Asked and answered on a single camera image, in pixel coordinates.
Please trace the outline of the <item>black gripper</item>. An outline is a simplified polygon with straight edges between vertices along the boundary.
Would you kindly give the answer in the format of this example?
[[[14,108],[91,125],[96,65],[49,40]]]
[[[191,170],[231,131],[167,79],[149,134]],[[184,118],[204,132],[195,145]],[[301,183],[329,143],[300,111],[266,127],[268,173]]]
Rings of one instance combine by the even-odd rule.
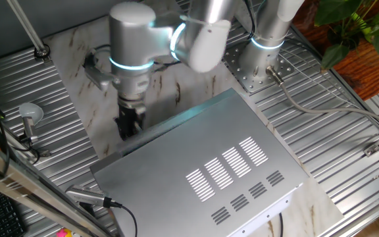
[[[119,114],[115,118],[120,138],[126,141],[134,135],[134,132],[141,132],[146,113],[146,106],[143,103],[119,104]]]

